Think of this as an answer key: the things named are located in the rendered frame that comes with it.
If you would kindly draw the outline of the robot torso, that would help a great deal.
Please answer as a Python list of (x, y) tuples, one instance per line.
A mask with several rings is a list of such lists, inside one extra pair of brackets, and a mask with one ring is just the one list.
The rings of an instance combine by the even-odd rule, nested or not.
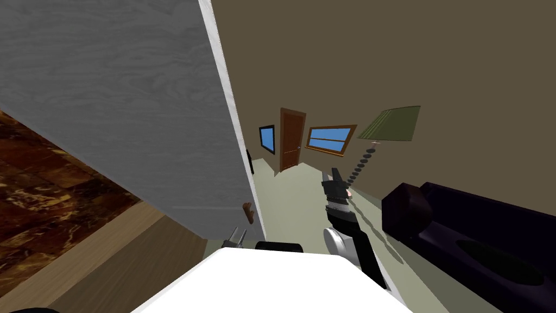
[(412, 313), (339, 255), (220, 248), (131, 313)]

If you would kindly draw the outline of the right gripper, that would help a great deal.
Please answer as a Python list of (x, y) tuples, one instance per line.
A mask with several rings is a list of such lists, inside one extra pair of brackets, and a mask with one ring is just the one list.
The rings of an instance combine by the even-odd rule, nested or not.
[(343, 181), (336, 167), (331, 168), (331, 173), (332, 179), (326, 172), (322, 172), (321, 185), (327, 201), (331, 203), (347, 203), (349, 195), (346, 182)]

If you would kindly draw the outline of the floor lamp with green shade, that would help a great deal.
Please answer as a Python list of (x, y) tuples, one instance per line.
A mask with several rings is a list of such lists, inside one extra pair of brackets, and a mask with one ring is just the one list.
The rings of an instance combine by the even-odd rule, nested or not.
[(382, 141), (412, 141), (421, 106), (409, 106), (383, 110), (367, 126), (357, 138), (372, 141), (371, 146), (365, 150), (361, 160), (358, 161), (353, 172), (346, 182), (350, 187), (369, 159), (376, 152), (376, 146)]

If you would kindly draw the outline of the brown framed window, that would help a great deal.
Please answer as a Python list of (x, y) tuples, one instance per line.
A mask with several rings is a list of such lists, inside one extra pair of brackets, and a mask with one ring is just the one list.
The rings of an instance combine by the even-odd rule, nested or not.
[(310, 127), (305, 148), (343, 157), (356, 128), (356, 124)]

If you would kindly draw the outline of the grey wooden door leaf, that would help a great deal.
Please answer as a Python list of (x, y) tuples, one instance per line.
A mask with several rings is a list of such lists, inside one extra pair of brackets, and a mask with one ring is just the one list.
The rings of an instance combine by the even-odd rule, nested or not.
[(265, 238), (211, 0), (0, 0), (0, 110), (200, 237)]

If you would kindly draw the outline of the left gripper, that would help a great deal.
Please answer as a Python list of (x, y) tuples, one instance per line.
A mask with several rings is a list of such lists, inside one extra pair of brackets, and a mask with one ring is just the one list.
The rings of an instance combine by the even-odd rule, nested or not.
[(237, 232), (238, 232), (238, 227), (235, 227), (232, 234), (231, 234), (231, 240), (224, 240), (222, 243), (221, 248), (243, 248), (244, 245), (244, 239), (247, 233), (247, 229), (244, 229), (239, 240), (237, 241)]

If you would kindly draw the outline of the dark purple sofa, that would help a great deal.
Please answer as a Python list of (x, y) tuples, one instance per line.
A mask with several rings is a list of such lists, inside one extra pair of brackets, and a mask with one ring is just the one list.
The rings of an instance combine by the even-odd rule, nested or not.
[(503, 313), (556, 313), (556, 216), (430, 182), (381, 211), (386, 234)]

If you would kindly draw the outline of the brown wooden door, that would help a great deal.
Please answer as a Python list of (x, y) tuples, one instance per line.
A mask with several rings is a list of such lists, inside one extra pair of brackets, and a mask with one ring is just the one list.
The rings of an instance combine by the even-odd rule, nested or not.
[(304, 112), (281, 108), (280, 172), (299, 164), (304, 133)]

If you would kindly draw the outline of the black framed window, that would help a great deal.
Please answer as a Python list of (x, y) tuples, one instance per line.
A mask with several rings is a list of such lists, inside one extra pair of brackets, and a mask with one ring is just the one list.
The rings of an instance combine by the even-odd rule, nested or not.
[(261, 147), (275, 154), (275, 132), (274, 125), (259, 127)]

